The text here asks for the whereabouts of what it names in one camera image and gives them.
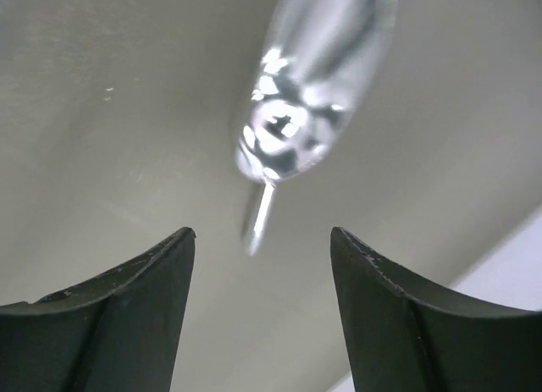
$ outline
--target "shiny silver object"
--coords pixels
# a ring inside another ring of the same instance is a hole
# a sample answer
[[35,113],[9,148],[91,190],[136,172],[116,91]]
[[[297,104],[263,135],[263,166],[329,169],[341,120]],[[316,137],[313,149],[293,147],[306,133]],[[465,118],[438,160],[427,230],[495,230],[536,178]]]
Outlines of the shiny silver object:
[[248,254],[261,245],[277,183],[321,161],[350,123],[388,50],[396,3],[279,1],[236,114],[235,161],[264,185],[243,234]]

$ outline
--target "metallic object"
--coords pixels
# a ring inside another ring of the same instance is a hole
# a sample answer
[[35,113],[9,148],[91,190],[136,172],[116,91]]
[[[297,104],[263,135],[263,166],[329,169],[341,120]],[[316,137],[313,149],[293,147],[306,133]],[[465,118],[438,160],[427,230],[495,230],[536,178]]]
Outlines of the metallic object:
[[251,97],[237,119],[235,160],[265,185],[244,233],[257,252],[275,186],[309,170],[335,144],[384,57],[397,0],[281,0]]

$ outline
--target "metallic surface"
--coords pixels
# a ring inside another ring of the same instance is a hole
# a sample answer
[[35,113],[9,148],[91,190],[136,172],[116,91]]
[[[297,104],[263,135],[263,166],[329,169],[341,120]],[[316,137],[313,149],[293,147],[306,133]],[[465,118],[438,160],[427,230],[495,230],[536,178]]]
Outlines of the metallic surface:
[[332,226],[449,283],[542,202],[540,0],[400,1],[360,113],[280,183],[248,258],[229,122],[277,0],[0,0],[0,303],[190,225],[172,390],[331,387],[348,372]]
[[[319,163],[350,123],[391,42],[397,0],[279,0],[256,83],[244,97],[235,160],[274,193]],[[270,199],[244,235],[259,248]]]

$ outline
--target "gray surface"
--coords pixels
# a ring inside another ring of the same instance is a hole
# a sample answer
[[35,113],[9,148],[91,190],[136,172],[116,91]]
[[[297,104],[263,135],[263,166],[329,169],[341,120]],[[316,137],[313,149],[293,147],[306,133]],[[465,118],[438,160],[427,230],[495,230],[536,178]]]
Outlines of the gray surface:
[[447,283],[540,204],[540,0],[400,0],[359,120],[281,186],[261,256],[243,256],[228,116],[273,6],[0,0],[0,303],[190,225],[173,390],[325,391],[347,372],[333,225]]

